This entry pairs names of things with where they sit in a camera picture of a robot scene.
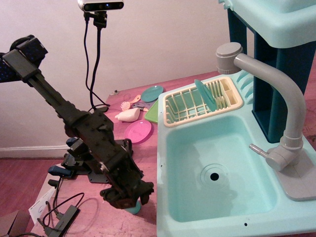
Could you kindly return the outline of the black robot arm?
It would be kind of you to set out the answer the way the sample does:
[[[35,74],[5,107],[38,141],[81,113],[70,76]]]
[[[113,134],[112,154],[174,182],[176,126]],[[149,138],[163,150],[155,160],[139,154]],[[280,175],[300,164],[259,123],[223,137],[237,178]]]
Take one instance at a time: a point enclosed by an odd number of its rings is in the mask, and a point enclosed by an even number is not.
[[[100,109],[93,113],[77,109],[45,80],[39,65],[46,53],[33,35],[17,39],[9,52],[0,55],[0,81],[21,80],[54,108],[65,124],[65,133],[78,138],[69,153],[108,179],[111,187],[100,192],[103,200],[117,209],[147,204],[154,185],[142,180],[143,172],[132,158],[131,140],[116,141],[114,124]]]

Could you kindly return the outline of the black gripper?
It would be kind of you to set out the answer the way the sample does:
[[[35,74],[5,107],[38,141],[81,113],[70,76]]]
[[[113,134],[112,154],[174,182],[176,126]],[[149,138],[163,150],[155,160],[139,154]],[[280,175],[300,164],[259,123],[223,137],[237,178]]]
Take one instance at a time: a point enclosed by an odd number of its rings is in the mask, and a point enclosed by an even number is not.
[[[142,180],[142,172],[119,170],[109,176],[109,188],[100,191],[100,196],[116,209],[134,207],[136,201],[142,205],[148,203],[150,195],[154,192],[154,184]]]

